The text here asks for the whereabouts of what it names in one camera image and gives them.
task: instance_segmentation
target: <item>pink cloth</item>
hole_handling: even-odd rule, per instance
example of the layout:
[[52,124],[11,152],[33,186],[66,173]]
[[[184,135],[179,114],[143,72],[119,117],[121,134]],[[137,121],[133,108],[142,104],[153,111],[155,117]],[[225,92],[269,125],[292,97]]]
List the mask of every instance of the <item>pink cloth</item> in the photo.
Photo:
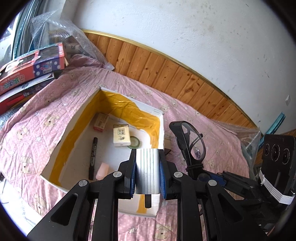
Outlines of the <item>pink cloth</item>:
[[[40,178],[49,157],[70,119],[100,87],[119,92],[161,109],[165,136],[172,151],[166,156],[185,171],[185,161],[168,125],[185,120],[203,133],[205,169],[223,170],[248,177],[248,165],[240,141],[192,107],[151,87],[106,70],[98,61],[74,56],[63,74],[31,98],[0,132],[0,170],[6,179],[40,215],[44,216],[64,195]],[[119,240],[176,240],[176,201],[163,200],[156,218],[118,215]]]

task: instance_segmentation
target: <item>green tape roll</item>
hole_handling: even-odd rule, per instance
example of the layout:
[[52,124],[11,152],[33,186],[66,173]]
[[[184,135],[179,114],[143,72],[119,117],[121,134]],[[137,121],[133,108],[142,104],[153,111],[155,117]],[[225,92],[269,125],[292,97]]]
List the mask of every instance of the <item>green tape roll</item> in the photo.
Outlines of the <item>green tape roll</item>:
[[134,136],[131,136],[131,145],[128,148],[138,148],[140,146],[140,140]]

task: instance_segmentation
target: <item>red toy box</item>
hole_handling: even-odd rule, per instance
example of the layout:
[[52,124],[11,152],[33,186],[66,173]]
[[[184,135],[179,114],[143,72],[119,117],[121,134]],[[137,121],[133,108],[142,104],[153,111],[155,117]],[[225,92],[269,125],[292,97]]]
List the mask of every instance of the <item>red toy box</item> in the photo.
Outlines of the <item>red toy box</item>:
[[0,95],[36,77],[64,69],[65,55],[63,44],[56,43],[8,62],[0,69]]

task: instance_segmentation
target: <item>pink object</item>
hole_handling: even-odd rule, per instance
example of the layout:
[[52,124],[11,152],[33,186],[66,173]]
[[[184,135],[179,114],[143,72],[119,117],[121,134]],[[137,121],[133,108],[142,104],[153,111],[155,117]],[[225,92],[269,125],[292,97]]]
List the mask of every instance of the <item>pink object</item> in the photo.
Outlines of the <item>pink object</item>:
[[[171,140],[175,139],[168,126],[171,121],[192,123],[204,135],[205,170],[225,170],[249,177],[240,141],[233,133],[165,93],[107,70],[94,59],[75,55],[63,74],[32,97],[0,130],[0,171],[25,202],[33,208],[38,206],[40,215],[44,216],[65,195],[41,179],[40,173],[70,119],[100,86],[161,109],[165,113],[165,135]],[[171,142],[166,159],[186,173],[176,141]],[[155,218],[118,214],[119,241],[175,241],[176,231],[176,200],[162,200]]]
[[104,162],[102,162],[102,164],[101,164],[101,166],[100,166],[100,168],[99,168],[99,170],[98,170],[98,172],[96,174],[96,179],[98,181],[104,179],[104,177],[107,176],[108,169],[109,169],[109,165],[106,164],[106,163],[104,163]]

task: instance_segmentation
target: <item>silver screw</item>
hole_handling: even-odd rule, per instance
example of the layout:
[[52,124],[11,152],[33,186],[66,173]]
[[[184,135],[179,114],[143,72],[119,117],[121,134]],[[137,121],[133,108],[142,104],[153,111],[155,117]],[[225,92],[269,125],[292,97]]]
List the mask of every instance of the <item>silver screw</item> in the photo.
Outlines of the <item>silver screw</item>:
[[217,182],[216,182],[215,180],[209,180],[209,181],[208,181],[208,184],[209,184],[210,186],[216,186],[216,185],[217,185]]
[[174,176],[175,177],[182,177],[183,176],[183,173],[181,173],[181,172],[175,172],[174,173]]
[[122,175],[122,173],[119,172],[119,171],[116,171],[116,172],[113,173],[114,177],[121,177],[121,175]]
[[87,180],[80,180],[78,184],[79,186],[83,187],[87,184]]

